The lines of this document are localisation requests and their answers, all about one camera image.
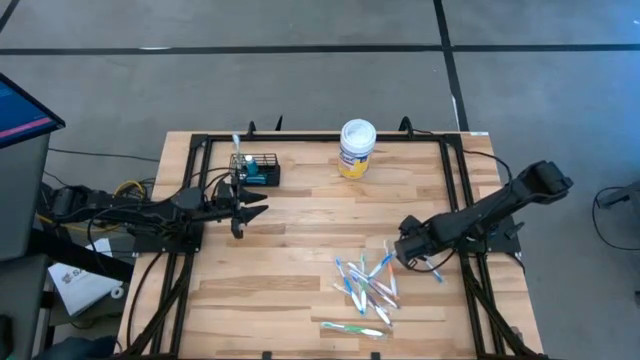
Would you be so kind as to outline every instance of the metal bracket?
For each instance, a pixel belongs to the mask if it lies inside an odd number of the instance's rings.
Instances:
[[[408,116],[405,116],[400,121],[400,127],[398,131],[407,131],[407,136],[409,139],[413,139],[413,124],[411,124],[411,119]]]
[[[282,130],[282,115],[280,115],[280,119],[278,119],[278,123],[276,124],[276,131]]]
[[[256,131],[256,123],[254,123],[253,121],[249,122],[249,130],[247,130],[247,137],[249,139],[253,139],[253,133]]]

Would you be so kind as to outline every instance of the toothbrush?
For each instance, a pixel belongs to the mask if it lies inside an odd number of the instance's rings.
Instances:
[[[338,291],[340,291],[340,292],[344,293],[345,295],[349,296],[349,292],[348,292],[348,291],[347,291],[347,289],[345,289],[344,287],[342,287],[342,286],[340,286],[340,285],[338,285],[338,284],[336,284],[336,283],[333,283],[333,287],[334,287],[334,288],[336,288],[336,290],[338,290]],[[373,310],[375,310],[375,309],[376,309],[375,305],[371,302],[371,300],[370,300],[370,299],[369,299],[369,301],[367,301],[367,305],[369,305]],[[386,313],[389,313],[389,311],[387,311],[387,309],[385,309],[385,308],[382,308],[382,311],[383,311],[385,314],[386,314]]]
[[[385,284],[381,283],[380,281],[376,280],[376,279],[371,279],[369,278],[367,275],[365,275],[364,273],[362,273],[357,266],[355,266],[353,263],[347,263],[347,265],[351,268],[351,270],[353,270],[353,272],[356,273],[356,275],[358,275],[359,278],[361,278],[362,280],[366,281],[369,284],[373,284],[378,286],[378,288],[382,289],[382,291],[386,292],[387,294],[394,296],[393,292],[391,291],[391,289],[389,289]]]
[[[344,274],[344,271],[342,271],[342,265],[340,263],[340,258],[336,258],[336,266],[338,267],[338,270],[340,271],[340,275],[342,276],[342,279],[344,280],[345,288],[349,292],[349,295],[351,295],[351,299],[353,299],[353,304],[356,306],[356,309],[358,309],[360,314],[364,315],[364,310],[362,309],[362,306],[360,305],[360,301],[358,300],[358,296],[356,295],[355,292],[353,292],[353,288],[351,287],[351,284],[349,283],[349,279],[347,279],[347,276]]]
[[[231,139],[236,146],[236,171],[240,174],[242,170],[242,158],[240,157],[240,136],[238,134],[231,134]]]
[[[378,275],[378,273],[380,272],[380,270],[382,270],[382,268],[387,265],[387,263],[389,261],[391,261],[391,258],[393,257],[393,253],[387,255],[384,257],[384,259],[382,259],[382,261],[380,261],[380,264],[376,265],[375,268],[373,268],[373,271],[371,271],[371,273],[369,274],[369,278],[374,278],[376,275]]]
[[[380,317],[380,319],[382,319],[382,321],[384,321],[384,323],[388,326],[388,327],[393,327],[393,324],[391,323],[391,319],[389,319],[389,317],[387,316],[387,311],[380,305],[378,305],[378,303],[376,303],[376,300],[373,298],[373,296],[367,294],[369,300],[371,301],[371,303],[373,304],[373,308],[376,310],[376,313],[378,314],[378,316]]]
[[[389,248],[387,246],[387,240],[384,241],[384,251],[389,256]],[[393,292],[394,296],[398,296],[398,287],[396,286],[396,277],[393,275],[393,266],[391,266],[391,261],[387,263],[389,268],[389,277],[391,278],[391,292]]]
[[[429,268],[433,270],[433,265],[431,264],[429,259],[426,259],[425,262],[427,263],[427,266],[429,266]],[[433,270],[432,272],[440,284],[444,283],[444,278],[442,277],[442,275],[440,275],[438,270]]]
[[[367,329],[360,326],[340,325],[332,322],[323,322],[320,324],[325,329],[338,330],[347,334],[366,335],[374,339],[384,339],[386,335],[382,331]]]
[[[362,294],[364,295],[365,299],[368,299],[369,302],[373,305],[373,309],[376,311],[376,313],[382,319],[382,321],[384,321],[384,323],[388,327],[392,327],[393,325],[391,324],[391,319],[389,319],[389,317],[385,313],[386,311],[380,305],[378,305],[378,303],[373,298],[373,296],[367,294],[367,292],[364,290],[366,286],[366,282],[364,282],[362,279],[358,279],[358,277],[353,272],[351,272],[351,278],[353,279],[353,281],[356,281],[360,285],[360,288],[362,289]]]
[[[360,267],[362,267],[362,272],[364,273],[364,251],[362,253],[360,253]],[[362,304],[362,307],[364,308],[364,312],[367,312],[367,292],[365,291],[365,285],[362,284],[362,282],[359,282],[360,284],[360,304]]]
[[[360,278],[360,279],[364,280],[364,279],[362,278],[362,275],[358,274],[358,273],[357,273],[356,271],[354,271],[353,269],[351,269],[351,270],[349,270],[349,271],[350,271],[350,273],[351,273],[351,275],[352,275],[352,276],[357,276],[358,278]],[[373,289],[373,290],[374,290],[378,295],[380,295],[380,297],[381,297],[384,301],[388,302],[388,303],[389,303],[389,305],[393,306],[393,307],[394,307],[394,308],[396,308],[396,309],[399,309],[399,308],[400,308],[400,306],[398,306],[398,304],[397,304],[395,301],[393,301],[393,300],[392,300],[392,299],[391,299],[387,294],[385,294],[385,292],[384,292],[384,291],[382,291],[382,290],[380,290],[380,289],[378,288],[377,284],[372,283],[372,282],[369,282],[368,284],[369,284],[369,287],[370,287],[371,289]]]

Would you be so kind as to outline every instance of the green toothbrush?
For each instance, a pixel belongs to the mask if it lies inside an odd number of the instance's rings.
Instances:
[[[367,328],[354,326],[354,325],[340,325],[340,324],[334,324],[332,322],[325,321],[322,324],[320,324],[320,326],[322,326],[325,329],[337,330],[347,334],[365,335],[373,339],[384,339],[387,337],[387,335],[382,331],[367,329]]]

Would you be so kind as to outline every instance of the yellow label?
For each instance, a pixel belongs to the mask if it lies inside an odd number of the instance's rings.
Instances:
[[[342,176],[349,179],[361,178],[369,168],[370,156],[363,156],[360,158],[352,158],[345,153],[340,153],[340,160],[338,161],[338,171]]]

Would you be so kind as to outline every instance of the yellow cable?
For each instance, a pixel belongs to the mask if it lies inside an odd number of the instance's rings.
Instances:
[[[139,182],[134,181],[134,180],[127,180],[127,181],[123,182],[122,184],[120,184],[120,185],[116,188],[116,191],[114,191],[114,192],[113,192],[113,194],[114,194],[114,195],[117,195],[117,194],[118,194],[118,192],[119,192],[120,190],[122,190],[125,186],[127,186],[127,185],[132,185],[132,184],[133,184],[133,185],[135,185],[135,186],[137,186],[137,187],[138,187],[138,189],[140,190],[140,192],[144,194],[144,188],[142,187],[142,185],[140,185],[140,183],[139,183]]]
[[[134,181],[134,180],[127,180],[127,181],[123,182],[122,184],[120,184],[116,188],[116,191],[114,191],[113,194],[117,195],[118,192],[120,190],[122,190],[125,186],[131,185],[131,184],[133,184],[136,187],[138,187],[138,189],[140,189],[140,191],[144,194],[144,188],[142,187],[142,185],[139,182]],[[36,216],[40,221],[46,222],[47,224],[53,224],[53,220],[51,220],[49,218],[46,218],[46,217],[44,217],[44,216],[42,216],[40,214],[36,214]],[[82,232],[86,232],[87,231],[87,228],[83,228],[83,227],[75,226],[75,225],[71,225],[71,224],[61,224],[61,226],[64,226],[69,230],[82,231]],[[96,233],[110,232],[110,231],[113,231],[113,230],[115,230],[115,229],[117,229],[119,227],[120,227],[120,225],[114,225],[114,226],[108,227],[106,229],[95,229],[95,230],[93,230],[93,232],[96,232]]]

